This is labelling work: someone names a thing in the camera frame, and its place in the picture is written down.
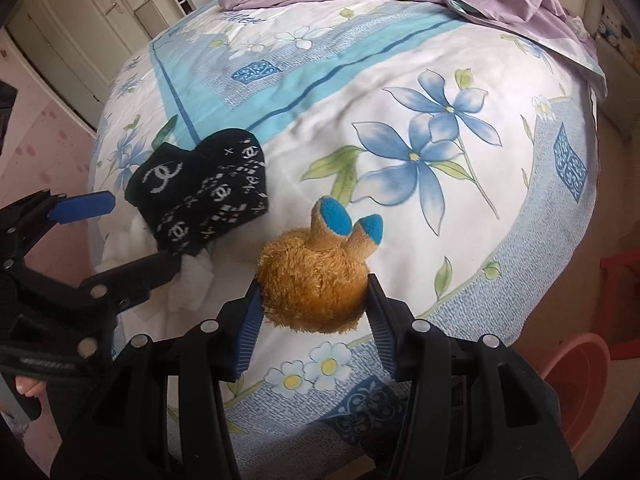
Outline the person's left hand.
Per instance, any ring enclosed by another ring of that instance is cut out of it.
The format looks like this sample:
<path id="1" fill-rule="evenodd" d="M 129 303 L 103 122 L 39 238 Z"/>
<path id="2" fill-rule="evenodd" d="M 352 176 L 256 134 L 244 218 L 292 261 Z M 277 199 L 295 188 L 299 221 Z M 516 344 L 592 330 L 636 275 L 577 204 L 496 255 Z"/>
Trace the person's left hand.
<path id="1" fill-rule="evenodd" d="M 46 390 L 47 383 L 43 380 L 30 378 L 25 376 L 17 376 L 15 378 L 16 391 L 26 398 L 34 398 L 40 396 Z"/>

